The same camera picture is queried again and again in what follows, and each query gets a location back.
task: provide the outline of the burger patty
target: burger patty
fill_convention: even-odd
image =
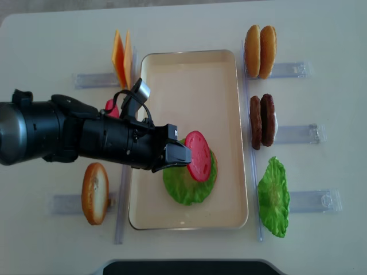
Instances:
[[[261,105],[261,123],[263,125],[261,140],[263,145],[271,146],[274,142],[275,134],[275,107],[273,97],[264,94],[260,101]]]
[[[261,146],[261,112],[260,99],[253,96],[250,99],[250,121],[252,131],[252,148],[259,150]]]

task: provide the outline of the cable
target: cable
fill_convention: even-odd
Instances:
[[[151,115],[150,115],[150,112],[149,112],[149,109],[145,106],[145,104],[136,96],[136,94],[132,93],[131,91],[129,90],[121,90],[120,92],[117,92],[115,93],[114,95],[114,102],[113,102],[113,105],[112,105],[112,108],[110,110],[106,110],[104,109],[105,113],[106,114],[109,114],[112,112],[112,110],[116,107],[116,103],[117,103],[117,98],[119,97],[119,95],[121,94],[124,94],[124,95],[128,95],[128,96],[131,96],[133,99],[135,99],[141,106],[144,107],[145,111],[147,112],[147,115],[148,115],[148,128],[147,130],[143,133],[143,134],[137,134],[137,136],[139,138],[142,138],[144,137],[148,132],[149,130],[151,129],[151,124],[152,124],[152,119],[151,119]]]

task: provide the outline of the plastic holder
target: plastic holder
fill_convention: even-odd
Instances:
[[[338,189],[290,192],[290,213],[342,211]]]
[[[119,190],[119,206],[116,218],[116,228],[115,228],[115,244],[121,245],[123,243],[125,220],[127,215],[128,206],[128,195],[129,195],[129,184],[131,177],[131,168],[127,165],[122,165],[121,172],[121,184]]]
[[[312,75],[312,66],[310,62],[291,62],[291,63],[275,63],[270,76],[268,78],[285,78],[296,77],[305,78]],[[259,79],[260,77],[248,76],[250,80]]]
[[[115,192],[108,195],[107,212],[114,212],[116,209]],[[83,214],[81,208],[81,195],[51,195],[48,196],[47,211],[52,215],[80,215]]]
[[[314,123],[301,126],[279,126],[274,144],[313,144],[326,140],[325,126]]]
[[[246,72],[245,53],[243,42],[242,59],[243,59],[243,88],[245,93],[245,100],[247,104],[247,123],[250,125],[249,120],[249,80],[255,80],[257,78],[250,77]],[[295,62],[295,63],[281,63],[274,64],[271,77],[272,78],[284,78],[284,77],[308,77],[311,64],[309,62]],[[252,148],[252,133],[251,127],[248,127],[248,148],[250,157],[250,172],[251,172],[251,186],[253,187],[254,208],[256,213],[256,227],[257,238],[261,242],[263,241],[263,224],[259,215],[259,195],[257,193],[257,169],[256,169],[256,153]],[[320,124],[309,124],[301,126],[279,126],[275,136],[274,145],[276,144],[318,144],[325,142],[326,131],[325,127]],[[291,204],[290,213],[314,213],[314,212],[331,212],[341,211],[341,201],[339,198],[339,192],[337,189],[317,190],[317,191],[299,191],[290,192]]]
[[[131,64],[131,83],[136,83],[139,79],[138,68],[138,51],[136,47],[132,51],[132,64]],[[92,89],[92,88],[116,88],[120,87],[120,82],[115,73],[79,73],[73,74],[74,87],[77,90],[80,89]]]
[[[80,73],[73,75],[75,89],[119,87],[120,82],[114,73]]]

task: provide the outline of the orange cheese slice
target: orange cheese slice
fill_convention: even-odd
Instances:
[[[127,88],[130,90],[134,83],[131,83],[131,67],[132,67],[132,50],[130,42],[130,32],[126,33],[125,53],[124,53],[124,72],[126,77]]]
[[[120,81],[121,88],[124,89],[126,86],[126,77],[125,77],[126,74],[124,70],[124,47],[122,45],[119,30],[116,30],[115,33],[114,49],[112,51],[112,63],[115,67],[115,71]]]

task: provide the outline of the tray rim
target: tray rim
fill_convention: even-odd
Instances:
[[[241,121],[241,104],[240,104],[240,91],[239,91],[239,79],[238,79],[238,73],[237,73],[237,60],[234,52],[228,49],[216,49],[216,50],[194,50],[194,51],[188,51],[188,52],[164,52],[164,53],[149,53],[145,55],[142,59],[142,62],[140,64],[140,77],[142,75],[142,68],[143,68],[143,62],[144,60],[149,56],[155,56],[155,55],[162,55],[162,54],[189,54],[189,53],[208,53],[208,52],[227,52],[233,56],[233,59],[235,61],[235,72],[236,72],[236,88],[237,88],[237,101],[238,101],[238,108],[239,108],[239,121],[240,121],[240,128],[241,128],[241,151],[242,151],[242,159],[243,159],[243,172],[244,172],[244,196],[246,198],[246,205],[247,205],[247,211],[245,215],[244,222],[238,226],[216,226],[216,227],[210,227],[210,226],[199,226],[199,227],[153,227],[153,228],[137,228],[134,226],[130,220],[130,203],[131,203],[131,181],[132,181],[132,168],[128,167],[127,175],[124,177],[125,179],[129,178],[128,181],[128,202],[126,202],[128,205],[126,207],[127,209],[127,218],[130,226],[137,231],[146,231],[146,230],[238,230],[241,229],[248,221],[249,216],[249,209],[248,209],[248,194],[247,194],[247,180],[246,180],[246,167],[245,167],[245,159],[244,159],[244,146],[243,146],[243,134],[242,134],[242,121]]]

